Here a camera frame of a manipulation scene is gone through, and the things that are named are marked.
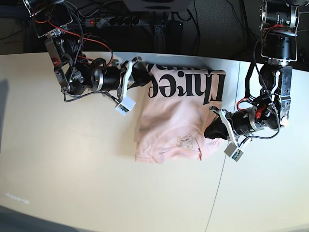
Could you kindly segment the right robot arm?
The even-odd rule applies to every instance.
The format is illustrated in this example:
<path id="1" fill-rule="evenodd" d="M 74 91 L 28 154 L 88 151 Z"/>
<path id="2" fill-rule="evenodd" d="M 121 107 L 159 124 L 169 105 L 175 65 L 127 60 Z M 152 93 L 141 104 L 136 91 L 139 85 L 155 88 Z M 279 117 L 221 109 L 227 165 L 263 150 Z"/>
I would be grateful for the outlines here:
<path id="1" fill-rule="evenodd" d="M 119 64 L 109 59 L 88 58 L 84 44 L 102 45 L 108 52 L 113 50 L 99 37 L 83 31 L 78 16 L 62 0 L 25 0 L 23 2 L 34 23 L 39 38 L 44 42 L 60 84 L 65 102 L 72 102 L 89 94 L 101 94 L 116 103 L 125 99 L 125 92 L 143 87 L 152 77 L 140 57 Z"/>

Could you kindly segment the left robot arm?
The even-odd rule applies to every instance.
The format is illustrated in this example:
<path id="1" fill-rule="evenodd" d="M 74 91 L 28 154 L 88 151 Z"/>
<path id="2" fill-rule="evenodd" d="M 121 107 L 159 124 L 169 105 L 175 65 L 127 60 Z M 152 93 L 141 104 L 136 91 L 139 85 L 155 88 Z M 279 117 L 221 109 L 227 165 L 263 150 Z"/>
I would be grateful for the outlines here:
<path id="1" fill-rule="evenodd" d="M 205 138 L 221 138 L 241 148 L 253 139 L 256 131 L 270 128 L 279 133 L 289 118 L 290 88 L 293 68 L 297 61 L 297 29 L 299 7 L 307 0 L 265 0 L 260 8 L 261 57 L 266 59 L 257 67 L 253 53 L 246 78 L 245 95 L 236 104 L 237 111 L 211 107 L 218 118 L 205 130 Z"/>

